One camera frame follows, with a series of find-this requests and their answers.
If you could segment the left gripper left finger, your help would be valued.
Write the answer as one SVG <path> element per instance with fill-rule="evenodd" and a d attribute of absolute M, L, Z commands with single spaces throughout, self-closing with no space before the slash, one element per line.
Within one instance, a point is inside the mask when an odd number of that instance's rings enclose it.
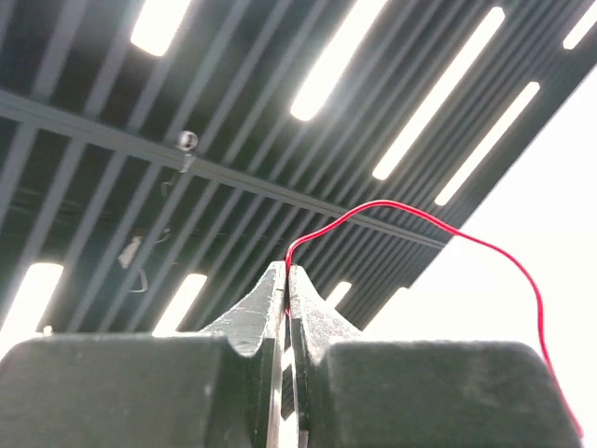
<path fill-rule="evenodd" d="M 5 447 L 275 447 L 285 265 L 190 333 L 66 334 L 1 361 Z"/>

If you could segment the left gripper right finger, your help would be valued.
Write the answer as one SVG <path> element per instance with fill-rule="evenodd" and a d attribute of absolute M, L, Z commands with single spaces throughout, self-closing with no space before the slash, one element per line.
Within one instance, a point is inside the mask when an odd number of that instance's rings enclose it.
<path fill-rule="evenodd" d="M 288 273 L 294 404 L 302 447 L 578 447 L 545 363 L 503 342 L 366 338 Z"/>

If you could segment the ceiling light fixtures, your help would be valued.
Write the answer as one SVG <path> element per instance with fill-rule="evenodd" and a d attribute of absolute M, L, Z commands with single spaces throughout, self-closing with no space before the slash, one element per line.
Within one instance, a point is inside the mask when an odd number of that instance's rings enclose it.
<path fill-rule="evenodd" d="M 183 164 L 1 115 L 1 328 L 199 329 L 336 218 L 197 159 L 461 225 L 595 65 L 592 1 L 5 1 L 1 91 Z"/>

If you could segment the grey ceiling rail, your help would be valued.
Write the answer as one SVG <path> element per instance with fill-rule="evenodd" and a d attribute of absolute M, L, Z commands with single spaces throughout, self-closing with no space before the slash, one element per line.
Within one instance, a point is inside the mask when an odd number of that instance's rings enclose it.
<path fill-rule="evenodd" d="M 36 128 L 79 139 L 86 144 L 104 147 L 171 168 L 180 168 L 183 164 L 182 152 L 178 149 L 145 140 L 9 91 L 1 91 L 1 115 L 22 123 L 32 124 Z M 345 209 L 338 205 L 211 161 L 197 159 L 191 164 L 189 171 L 195 176 L 214 180 L 280 203 L 291 204 L 316 214 L 339 217 L 345 213 Z"/>

